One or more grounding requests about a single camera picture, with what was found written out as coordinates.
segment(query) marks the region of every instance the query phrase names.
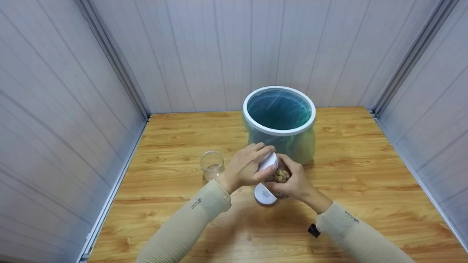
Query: walnut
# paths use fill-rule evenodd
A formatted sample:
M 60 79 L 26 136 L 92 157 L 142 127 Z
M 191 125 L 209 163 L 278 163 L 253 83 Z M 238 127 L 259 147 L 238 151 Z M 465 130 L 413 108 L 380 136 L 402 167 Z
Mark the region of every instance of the walnut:
M 289 171 L 288 167 L 281 161 L 278 162 L 278 168 L 273 173 L 272 176 L 267 178 L 266 182 L 277 182 L 277 183 L 285 183 L 291 178 L 291 172 Z M 287 195 L 283 194 L 282 192 L 272 192 L 276 198 L 288 198 Z

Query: wall panel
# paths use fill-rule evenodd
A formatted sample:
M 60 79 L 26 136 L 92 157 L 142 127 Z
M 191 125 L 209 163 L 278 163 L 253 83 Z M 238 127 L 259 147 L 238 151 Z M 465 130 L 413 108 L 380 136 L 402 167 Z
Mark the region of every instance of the wall panel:
M 144 120 L 73 0 L 0 1 L 0 261 L 72 262 Z
M 268 85 L 371 108 L 437 3 L 94 1 L 152 113 L 239 110 Z
M 454 230 L 468 241 L 468 2 L 440 28 L 380 122 Z

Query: metal frame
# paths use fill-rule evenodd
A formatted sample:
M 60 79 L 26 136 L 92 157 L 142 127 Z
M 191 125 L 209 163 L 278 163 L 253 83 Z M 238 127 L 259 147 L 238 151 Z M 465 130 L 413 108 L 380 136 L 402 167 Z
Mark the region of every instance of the metal frame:
M 384 127 L 381 125 L 380 123 L 380 120 L 378 118 L 374 118 L 375 122 L 377 123 L 377 125 L 379 126 L 379 128 L 384 131 Z M 450 230 L 452 231 L 453 235 L 455 236 L 455 238 L 458 240 L 458 242 L 461 244 L 461 246 L 465 249 L 465 251 L 468 253 L 468 242 L 465 242 L 461 233 L 457 230 L 457 228 L 455 227 L 455 224 L 450 220 L 450 218 L 445 214 L 444 210 L 442 209 L 442 207 L 437 203 L 437 201 L 435 200 L 434 196 L 431 194 L 431 191 L 429 191 L 429 189 L 427 189 L 426 187 L 426 184 L 424 183 L 423 180 L 421 180 L 421 178 L 419 178 L 416 170 L 410 165 L 410 161 L 408 160 L 408 158 L 404 155 L 404 154 L 399 154 L 399 147 L 395 147 L 395 151 L 396 153 L 398 154 L 398 156 L 400 157 L 400 159 L 403 161 L 403 163 L 406 165 L 406 168 L 409 170 L 409 172 L 413 175 L 413 178 L 416 180 L 416 182 L 419 184 L 419 186 L 421 187 L 421 189 L 423 190 L 423 192 L 427 195 L 427 197 L 429 198 L 430 202 L 432 203 L 432 205 L 436 208 L 437 212 L 439 213 L 439 215 L 442 217 L 442 219 L 445 221 L 445 223 L 447 224 L 448 228 L 450 228 Z
M 388 104 L 395 96 L 398 89 L 401 87 L 409 73 L 421 58 L 427 46 L 439 31 L 442 24 L 445 22 L 450 12 L 453 10 L 458 0 L 440 0 L 431 17 L 424 26 L 423 31 L 411 46 L 400 68 L 397 70 L 392 81 L 385 89 L 385 92 L 380 97 L 379 101 L 372 108 L 372 112 L 379 118 L 382 112 L 387 108 Z
M 131 160 L 133 159 L 133 156 L 135 155 L 135 152 L 137 151 L 138 144 L 140 143 L 140 140 L 143 136 L 143 133 L 145 132 L 146 125 L 148 122 L 146 122 L 142 127 L 141 131 L 139 133 L 138 138 L 135 139 L 133 143 L 133 149 L 132 151 L 128 154 L 127 162 L 122 166 L 120 169 L 119 176 L 117 180 L 115 181 L 114 185 L 112 186 L 112 189 L 110 190 L 109 195 L 107 196 L 106 202 L 104 203 L 104 206 L 101 209 L 101 212 L 99 213 L 99 216 L 97 217 L 96 222 L 93 225 L 93 228 L 91 229 L 91 232 L 89 232 L 88 236 L 86 237 L 86 242 L 81 249 L 80 254 L 78 255 L 78 258 L 76 259 L 75 263 L 80 263 L 80 262 L 86 262 L 87 259 L 89 258 L 89 254 L 91 254 L 91 250 L 93 249 L 94 244 L 96 243 L 97 236 L 100 233 L 102 229 L 102 225 L 104 223 L 104 220 L 106 219 L 107 213 L 109 212 L 110 206 L 112 205 L 112 202 L 114 201 L 114 198 L 117 194 L 118 188 L 120 187 L 120 184 L 122 183 L 125 173 L 128 170 L 128 167 L 130 165 Z
M 148 105 L 145 100 L 142 100 L 140 92 L 136 89 L 135 78 L 132 77 L 131 71 L 126 70 L 124 67 L 124 56 L 119 53 L 118 46 L 115 41 L 111 38 L 108 30 L 105 28 L 104 23 L 102 22 L 99 13 L 96 11 L 96 8 L 91 0 L 75 0 L 78 9 L 81 11 L 81 14 L 84 16 L 85 20 L 88 22 L 91 31 L 93 32 L 96 40 L 101 46 L 102 50 L 106 54 L 107 59 L 114 68 L 114 71 L 117 74 L 117 77 L 120 79 L 120 82 L 125 88 L 128 96 L 132 100 L 135 107 L 141 112 L 143 119 L 148 120 L 150 113 L 147 109 Z

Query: wooden tabletop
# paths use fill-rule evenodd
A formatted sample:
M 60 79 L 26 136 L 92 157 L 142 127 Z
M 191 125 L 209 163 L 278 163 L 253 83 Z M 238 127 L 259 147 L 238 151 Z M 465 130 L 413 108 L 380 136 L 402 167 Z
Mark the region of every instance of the wooden tabletop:
M 468 262 L 468 255 L 362 107 L 319 108 L 311 183 L 401 247 L 417 263 Z M 90 257 L 134 262 L 151 235 L 205 182 L 201 153 L 225 162 L 247 143 L 240 112 L 152 115 Z M 183 262 L 352 260 L 325 234 L 307 233 L 315 213 L 291 198 L 259 206 L 253 187 L 205 229 Z

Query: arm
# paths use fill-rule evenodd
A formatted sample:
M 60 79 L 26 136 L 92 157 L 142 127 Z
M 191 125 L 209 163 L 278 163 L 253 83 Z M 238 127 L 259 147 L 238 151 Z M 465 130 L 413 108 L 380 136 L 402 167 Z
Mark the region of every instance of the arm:
M 288 156 L 278 154 L 291 170 L 286 183 L 267 183 L 272 191 L 280 191 L 298 199 L 317 216 L 317 229 L 327 233 L 338 246 L 359 263 L 414 263 L 399 247 L 371 226 L 352 216 L 309 184 L 302 166 Z
M 238 151 L 226 170 L 211 180 L 189 202 L 182 206 L 150 238 L 136 263 L 177 263 L 197 242 L 208 223 L 231 207 L 230 194 L 243 185 L 263 181 L 274 167 L 257 171 L 258 163 L 273 146 L 251 144 Z

